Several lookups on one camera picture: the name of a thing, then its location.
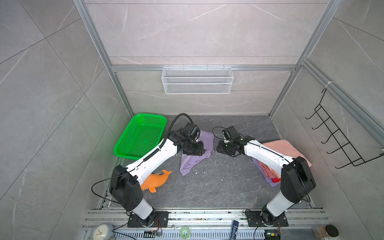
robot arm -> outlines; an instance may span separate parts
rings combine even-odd
[[[152,225],[156,212],[143,198],[140,185],[163,162],[174,156],[178,149],[182,149],[186,155],[201,156],[204,153],[203,143],[198,142],[200,130],[193,122],[187,123],[184,128],[170,131],[181,115],[185,114],[180,114],[173,120],[160,144],[134,163],[126,167],[118,165],[112,172],[109,192],[126,211],[138,215],[143,226]]]
[[[307,161],[292,158],[263,146],[250,136],[241,136],[233,126],[223,131],[225,140],[219,141],[217,151],[232,157],[240,154],[253,157],[281,175],[278,194],[262,208],[263,222],[271,224],[293,204],[300,202],[316,187]]]

orange stuffed dolphin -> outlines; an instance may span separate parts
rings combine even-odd
[[[156,192],[155,187],[160,187],[163,185],[168,179],[169,174],[172,171],[162,170],[164,174],[155,173],[151,174],[147,177],[147,179],[141,185],[141,190],[149,189],[150,192]]]

white wire mesh basket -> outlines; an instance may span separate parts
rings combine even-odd
[[[166,94],[229,93],[230,67],[165,67],[161,75]]]

black wire rack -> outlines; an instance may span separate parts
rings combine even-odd
[[[327,152],[328,154],[332,154],[332,153],[334,153],[334,152],[336,152],[336,151],[338,151],[338,150],[340,150],[340,149],[345,153],[345,156],[348,158],[349,163],[345,164],[345,165],[342,166],[342,167],[335,167],[335,168],[340,169],[340,168],[346,167],[346,166],[348,166],[348,165],[350,165],[350,164],[352,164],[353,166],[356,167],[356,166],[358,166],[358,165],[367,163],[367,162],[372,161],[372,160],[374,160],[374,159],[376,159],[376,158],[379,158],[379,157],[384,156],[384,153],[381,153],[381,154],[378,155],[377,157],[374,157],[374,158],[372,158],[372,159],[370,159],[370,160],[365,160],[365,159],[359,154],[359,152],[356,150],[356,148],[353,146],[353,144],[352,144],[352,143],[349,141],[349,139],[345,136],[345,134],[343,133],[343,131],[339,128],[339,126],[335,123],[335,121],[331,118],[331,116],[328,114],[328,112],[327,112],[327,111],[323,108],[323,106],[321,105],[321,101],[323,100],[326,91],[327,91],[327,89],[324,88],[323,91],[322,91],[322,93],[323,93],[323,92],[324,92],[324,93],[323,93],[323,96],[321,97],[320,103],[314,108],[314,114],[312,114],[312,116],[310,116],[309,118],[305,118],[305,119],[311,119],[315,114],[317,114],[317,115],[319,116],[319,118],[321,119],[322,123],[321,123],[318,127],[315,127],[315,128],[312,128],[312,129],[313,129],[313,130],[318,129],[321,125],[324,124],[324,125],[327,127],[327,129],[329,130],[329,132],[331,133],[331,135],[328,137],[327,141],[325,141],[325,142],[321,141],[321,143],[322,143],[322,144],[327,143],[327,142],[329,141],[329,139],[333,136],[333,138],[335,139],[335,141],[336,141],[337,144],[339,145],[339,148],[337,148],[337,149],[334,150],[333,152]],[[318,111],[319,111],[320,109],[322,109],[322,110],[326,113],[326,119],[325,119],[325,120],[324,120],[324,119],[320,116],[320,114],[318,113]],[[326,121],[329,121],[329,120],[332,121],[333,124],[335,124],[335,126],[336,126],[336,130],[335,130],[335,131],[331,131],[329,125],[327,125]],[[344,136],[344,138],[347,140],[347,143],[346,143],[346,144],[343,144],[343,145],[340,144],[340,141],[337,140],[337,138],[336,138],[336,136],[335,136],[335,134],[336,134],[337,132],[340,132],[340,133]],[[351,160],[350,157],[349,157],[349,155],[348,155],[348,154],[345,152],[345,150],[343,149],[343,147],[345,147],[345,146],[347,146],[347,145],[350,145],[350,146],[355,150],[356,154],[358,155],[358,158],[357,158],[356,160]]]

gray marble wall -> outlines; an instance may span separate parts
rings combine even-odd
[[[382,125],[383,13],[384,1],[344,0],[309,57]],[[334,117],[339,118],[346,134],[355,142],[363,157],[370,159],[382,153],[383,146],[351,118],[349,113],[345,113],[338,103],[330,103],[329,107],[331,106],[335,109]],[[332,164],[328,163],[371,237],[375,240],[383,239],[384,177],[377,174],[384,170],[383,158],[340,170],[334,169]]]
[[[77,239],[127,112],[71,0],[0,9],[0,238]]]
[[[384,1],[344,0],[310,60],[384,125]]]
[[[378,158],[359,166],[346,166],[349,163],[343,151],[327,154],[338,148],[329,137],[326,126],[321,124],[318,116],[307,120],[314,113],[319,103],[323,86],[306,70],[303,70],[292,85],[273,121],[282,138],[302,152],[313,166],[311,171],[317,187],[311,196],[317,207],[324,207],[331,223],[338,227],[340,239],[374,239],[383,238],[383,199],[384,171],[383,158]],[[382,153],[382,146],[357,122],[347,110],[328,92],[324,95],[322,106],[334,119],[335,123],[351,141],[359,154],[369,160]],[[325,113],[319,111],[325,119]],[[337,128],[331,121],[327,124],[332,131]],[[337,134],[341,144],[345,137]],[[357,154],[350,145],[343,148],[352,160]]]
[[[161,71],[118,72],[135,113],[267,114],[288,71],[234,71],[229,94],[165,94]]]
[[[112,64],[295,64],[327,0],[86,0]]]

